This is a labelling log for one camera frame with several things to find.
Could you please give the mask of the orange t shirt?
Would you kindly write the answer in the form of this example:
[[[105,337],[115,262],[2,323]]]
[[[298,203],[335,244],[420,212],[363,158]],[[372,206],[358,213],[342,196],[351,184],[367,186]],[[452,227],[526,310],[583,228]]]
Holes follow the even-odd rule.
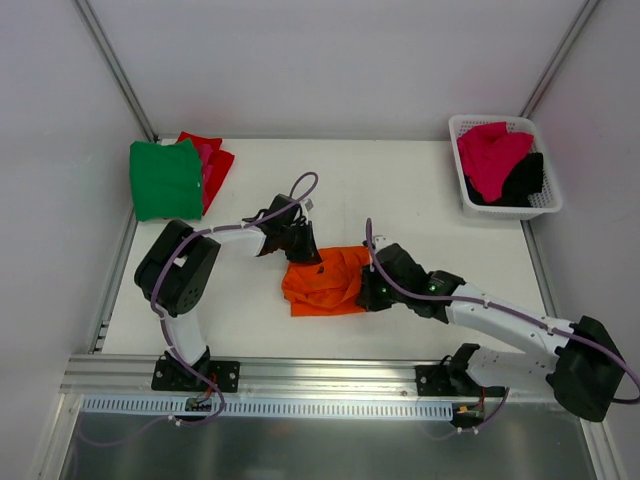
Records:
[[[356,300],[362,286],[362,268],[370,262],[365,246],[319,250],[315,265],[290,263],[281,282],[292,317],[341,316],[364,313]]]

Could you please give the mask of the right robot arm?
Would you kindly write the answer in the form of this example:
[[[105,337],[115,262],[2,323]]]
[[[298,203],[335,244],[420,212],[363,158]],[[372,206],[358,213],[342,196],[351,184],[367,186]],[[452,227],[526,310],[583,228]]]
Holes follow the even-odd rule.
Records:
[[[427,272],[399,244],[376,236],[366,245],[358,305],[378,312],[403,304],[414,314],[478,331],[508,346],[498,351],[464,343],[446,367],[449,387],[461,396],[485,388],[552,396],[590,422],[616,403],[624,360],[605,326],[589,316],[577,322],[536,315],[486,294],[443,270]]]

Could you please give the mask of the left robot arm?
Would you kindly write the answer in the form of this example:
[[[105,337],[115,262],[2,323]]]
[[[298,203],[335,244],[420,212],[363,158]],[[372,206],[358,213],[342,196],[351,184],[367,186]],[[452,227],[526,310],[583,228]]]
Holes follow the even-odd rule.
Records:
[[[134,274],[134,283],[161,321],[167,356],[177,364],[174,378],[188,390],[208,381],[210,351],[197,318],[200,302],[218,256],[262,257],[282,251],[297,265],[316,265],[309,200],[278,194],[267,209],[231,225],[196,231],[170,221]]]

